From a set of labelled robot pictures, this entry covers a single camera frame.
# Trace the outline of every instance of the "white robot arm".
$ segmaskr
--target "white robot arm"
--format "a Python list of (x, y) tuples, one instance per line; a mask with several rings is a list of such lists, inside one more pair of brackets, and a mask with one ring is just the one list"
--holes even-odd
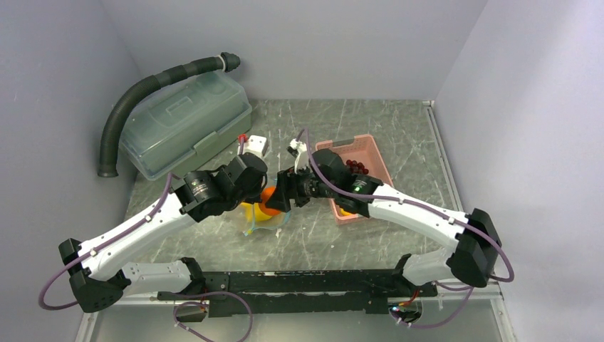
[[(99, 311), (121, 296), (151, 291), (204, 293), (206, 279), (193, 259), (183, 258), (169, 264), (131, 261), (149, 244), (205, 217), (232, 210), (244, 200), (258, 201), (266, 184), (267, 168), (262, 158), (268, 150), (267, 144), (266, 138), (251, 136), (243, 153), (228, 165), (215, 172), (190, 172), (182, 180), (173, 182), (161, 209), (153, 217), (148, 213), (156, 209), (157, 202), (99, 237), (84, 242), (69, 239), (62, 243), (59, 249), (65, 264), (90, 252), (90, 257), (69, 270), (71, 287), (82, 309)], [(407, 227), (442, 245), (441, 249), (428, 254), (403, 256), (393, 273), (398, 286), (414, 289), (451, 278), (472, 286), (486, 286), (497, 253), (475, 233), (460, 226), (460, 223), (471, 225), (500, 244), (486, 213), (474, 210), (468, 215), (450, 211), (407, 196), (370, 176), (352, 175), (330, 150), (313, 154), (311, 161), (318, 163), (315, 170), (307, 166), (305, 144), (292, 141), (288, 150), (298, 157), (296, 166), (278, 173), (276, 190), (266, 203), (267, 207), (288, 212), (291, 200), (301, 207), (311, 198), (333, 198), (348, 212)], [(327, 175), (330, 185), (317, 174)], [(338, 194), (330, 186), (350, 190), (346, 193), (351, 196)], [(399, 200), (360, 199), (356, 194)], [(95, 250), (142, 219), (146, 222), (138, 229), (104, 249)]]

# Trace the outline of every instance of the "green plastic storage box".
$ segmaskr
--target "green plastic storage box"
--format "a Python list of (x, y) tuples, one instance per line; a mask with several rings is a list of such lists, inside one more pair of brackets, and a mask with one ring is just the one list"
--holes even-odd
[(245, 90), (222, 71), (205, 73), (139, 104), (120, 148), (149, 180), (201, 167), (251, 128)]

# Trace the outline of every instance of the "white wall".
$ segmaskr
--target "white wall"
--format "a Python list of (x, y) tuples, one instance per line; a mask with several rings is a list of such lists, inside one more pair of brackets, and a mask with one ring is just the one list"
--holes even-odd
[(604, 339), (603, 19), (601, 1), (490, 0), (436, 99), (466, 209), (514, 263), (520, 341)]
[(486, 0), (102, 0), (142, 74), (222, 51), (252, 98), (434, 99)]
[[(107, 180), (96, 163), (111, 105), (140, 75), (97, 0), (2, 1), (0, 45), (0, 340), (73, 341), (79, 306), (36, 299), (58, 244), (124, 217), (132, 167)], [(64, 276), (48, 302), (72, 300)]]

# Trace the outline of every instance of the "orange object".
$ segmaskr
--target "orange object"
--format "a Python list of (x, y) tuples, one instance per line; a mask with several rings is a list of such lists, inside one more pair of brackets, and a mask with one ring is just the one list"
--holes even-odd
[(415, 290), (415, 292), (413, 292), (413, 296), (411, 296), (411, 299), (409, 299), (408, 301), (402, 301), (398, 305), (400, 305), (400, 306), (409, 306), (409, 305), (411, 305), (411, 303), (413, 303), (413, 301), (417, 298), (417, 296), (419, 294), (420, 294), (420, 290), (419, 289)]
[(273, 192), (275, 192), (275, 188), (276, 187), (267, 187), (266, 189), (262, 190), (262, 193), (260, 194), (260, 199), (262, 200), (262, 203), (258, 204), (258, 207), (264, 214), (267, 214), (269, 216), (276, 216), (281, 213), (277, 209), (271, 209), (266, 207), (266, 201), (271, 198)]

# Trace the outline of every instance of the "cable tie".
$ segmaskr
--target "cable tie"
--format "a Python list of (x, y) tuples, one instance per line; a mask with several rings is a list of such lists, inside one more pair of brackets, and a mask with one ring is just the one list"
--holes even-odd
[(222, 71), (227, 71), (227, 62), (224, 61), (224, 58), (222, 58), (222, 55), (217, 55), (217, 57), (220, 59), (220, 61), (222, 61)]

